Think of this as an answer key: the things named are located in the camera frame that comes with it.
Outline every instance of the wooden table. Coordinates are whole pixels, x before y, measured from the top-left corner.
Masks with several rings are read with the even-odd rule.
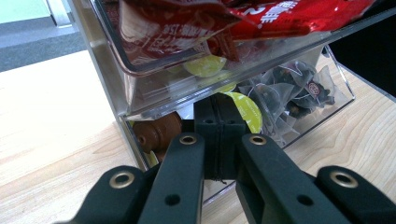
[[[396,202],[396,104],[347,74],[357,100],[288,147],[305,171],[336,164]],[[74,216],[100,175],[136,165],[87,51],[0,73],[0,223]],[[203,223],[246,223],[232,189]]]

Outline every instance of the snack bag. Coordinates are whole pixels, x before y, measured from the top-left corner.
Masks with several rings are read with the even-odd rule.
[[[193,47],[240,19],[217,0],[120,0],[120,36],[132,58],[152,59]]]
[[[244,19],[231,28],[233,40],[307,35],[339,29],[360,17],[375,0],[247,0],[233,8]]]

